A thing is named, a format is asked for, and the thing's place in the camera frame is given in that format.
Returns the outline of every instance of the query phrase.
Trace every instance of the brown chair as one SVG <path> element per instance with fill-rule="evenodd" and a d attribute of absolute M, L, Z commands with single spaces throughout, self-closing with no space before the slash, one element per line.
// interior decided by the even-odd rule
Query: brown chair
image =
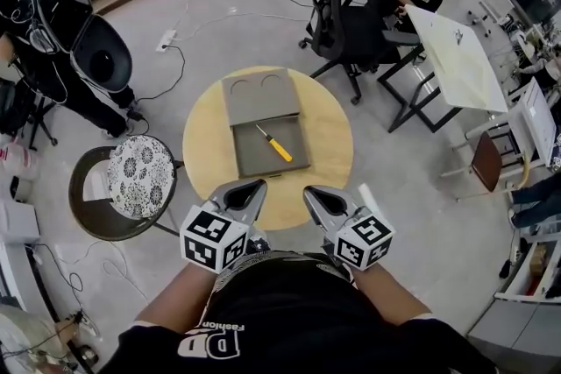
<path fill-rule="evenodd" d="M 72 210 L 75 220 L 80 224 L 82 229 L 91 236 L 110 242 L 126 240 L 138 236 L 151 226 L 162 229 L 174 236 L 179 236 L 174 230 L 157 223 L 158 219 L 169 206 L 169 202 L 174 197 L 175 185 L 177 183 L 176 172 L 174 172 L 174 184 L 163 207 L 160 208 L 156 215 L 150 218 L 134 220 L 121 215 L 111 205 L 111 198 L 93 201 L 85 201 L 83 199 L 84 183 L 88 173 L 99 162 L 109 160 L 110 153 L 112 150 L 115 150 L 115 148 L 114 146 L 103 146 L 89 150 L 76 164 L 68 188 L 70 209 Z M 182 167 L 183 162 L 175 161 L 174 166 L 175 169 Z"/>
<path fill-rule="evenodd" d="M 524 168 L 522 171 L 521 181 L 514 187 L 495 190 L 497 184 L 499 183 L 499 177 L 501 176 L 502 157 L 489 134 L 485 132 L 481 135 L 481 138 L 479 138 L 477 148 L 475 149 L 475 154 L 473 155 L 472 163 L 469 166 L 464 166 L 457 170 L 440 173 L 440 177 L 446 178 L 448 176 L 460 173 L 475 173 L 483 186 L 485 186 L 485 188 L 487 189 L 487 192 L 483 194 L 474 194 L 456 198 L 456 201 L 489 194 L 507 194 L 509 192 L 514 192 L 515 190 L 523 188 L 528 182 L 529 158 L 524 153 L 522 159 Z"/>

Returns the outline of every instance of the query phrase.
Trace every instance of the gray floor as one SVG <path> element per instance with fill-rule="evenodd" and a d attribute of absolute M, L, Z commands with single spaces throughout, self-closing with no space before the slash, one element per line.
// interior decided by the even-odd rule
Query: gray floor
<path fill-rule="evenodd" d="M 441 13 L 465 22 L 468 10 L 478 10 L 477 2 L 445 0 Z M 295 20 L 257 15 L 228 17 L 249 12 Z M 166 96 L 143 103 L 150 133 L 166 142 L 180 158 L 188 113 L 212 82 L 242 67 L 292 67 L 310 74 L 324 63 L 311 49 L 301 50 L 297 45 L 304 37 L 309 13 L 309 9 L 288 0 L 135 0 L 110 13 L 107 19 L 131 50 L 131 85 L 140 97 L 159 93 L 179 75 L 181 58 L 174 49 L 166 53 L 154 51 L 163 32 L 176 28 L 178 37 L 186 39 L 198 30 L 192 39 L 175 41 L 187 59 L 181 83 Z M 219 18 L 224 20 L 202 27 Z M 489 54 L 499 52 L 508 43 L 498 29 L 493 30 L 490 39 L 481 38 Z M 499 67 L 495 58 L 493 63 L 498 77 L 505 79 L 508 68 Z M 421 69 L 424 74 L 430 71 L 425 66 Z M 416 76 L 408 67 L 394 79 L 407 93 L 418 82 Z M 376 77 L 365 74 L 360 78 L 364 100 L 358 107 L 349 101 L 352 91 L 341 67 L 320 79 L 341 102 L 351 123 L 355 158 L 348 189 L 356 194 L 356 187 L 367 183 L 397 230 L 394 246 L 383 265 L 438 317 L 465 332 L 499 286 L 497 274 L 508 256 L 512 233 L 503 197 L 456 203 L 455 194 L 482 191 L 482 186 L 468 176 L 442 182 L 437 175 L 445 168 L 460 165 L 460 157 L 450 150 L 451 142 L 460 142 L 462 129 L 482 123 L 487 113 L 464 110 L 457 120 L 434 135 L 416 118 L 388 134 L 386 129 L 398 104 L 382 90 Z M 429 115 L 437 118 L 446 108 L 439 97 Z M 139 131 L 143 128 L 143 124 L 138 126 Z M 66 109 L 54 112 L 52 131 L 60 143 L 51 147 L 43 142 L 42 169 L 33 202 L 44 240 L 60 257 L 73 261 L 82 258 L 94 240 L 72 217 L 68 181 L 77 159 L 88 149 L 106 143 L 96 127 Z M 181 173 L 170 207 L 174 220 L 181 223 L 190 205 L 199 201 L 187 176 Z M 321 241 L 320 232 L 310 223 L 270 232 L 268 236 L 275 249 L 317 251 Z M 148 299 L 184 266 L 178 241 L 157 229 L 117 245 L 126 257 L 127 278 Z M 70 289 L 48 258 L 44 259 L 42 271 L 61 314 L 75 310 L 77 304 Z M 104 264 L 105 259 L 124 270 L 121 256 L 108 243 L 94 246 L 88 257 L 75 265 L 61 264 L 65 272 L 76 271 L 82 276 L 84 289 L 77 294 L 101 332 L 101 338 L 90 340 L 102 361 L 116 348 L 118 334 L 146 303 L 133 284 L 121 279 L 124 273 Z"/>

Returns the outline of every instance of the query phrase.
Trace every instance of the round wooden table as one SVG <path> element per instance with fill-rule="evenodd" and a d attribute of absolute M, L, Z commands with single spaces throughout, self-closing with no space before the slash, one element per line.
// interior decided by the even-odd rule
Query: round wooden table
<path fill-rule="evenodd" d="M 248 67 L 228 76 L 263 72 L 278 67 Z M 263 230 L 293 228 L 311 217 L 302 199 L 310 185 L 342 188 L 352 167 L 352 134 L 346 115 L 333 95 L 320 83 L 293 69 L 301 104 L 301 124 L 311 166 L 264 177 L 268 190 L 256 222 Z M 221 184 L 238 179 L 222 82 L 217 81 L 196 101 L 183 133 L 185 168 L 195 191 L 203 198 Z"/>

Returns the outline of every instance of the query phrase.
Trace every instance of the white marker cube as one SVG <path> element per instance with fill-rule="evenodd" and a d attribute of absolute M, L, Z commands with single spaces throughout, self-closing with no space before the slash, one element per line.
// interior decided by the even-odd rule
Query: white marker cube
<path fill-rule="evenodd" d="M 180 230 L 181 256 L 219 273 L 245 253 L 250 227 L 193 206 Z"/>
<path fill-rule="evenodd" d="M 381 217 L 369 215 L 341 228 L 335 238 L 335 255 L 363 271 L 387 254 L 395 229 Z"/>

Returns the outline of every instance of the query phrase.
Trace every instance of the screwdriver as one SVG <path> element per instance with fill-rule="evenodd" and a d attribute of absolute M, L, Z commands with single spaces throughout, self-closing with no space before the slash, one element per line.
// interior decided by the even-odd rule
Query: screwdriver
<path fill-rule="evenodd" d="M 284 158 L 284 160 L 286 160 L 287 162 L 290 162 L 292 160 L 292 156 L 290 156 L 290 153 L 288 153 L 281 144 L 274 140 L 269 134 L 265 133 L 259 125 L 255 124 L 255 126 L 257 126 L 257 129 L 263 133 L 263 136 L 266 137 L 266 140 L 269 142 L 269 144 L 271 144 L 271 146 Z"/>

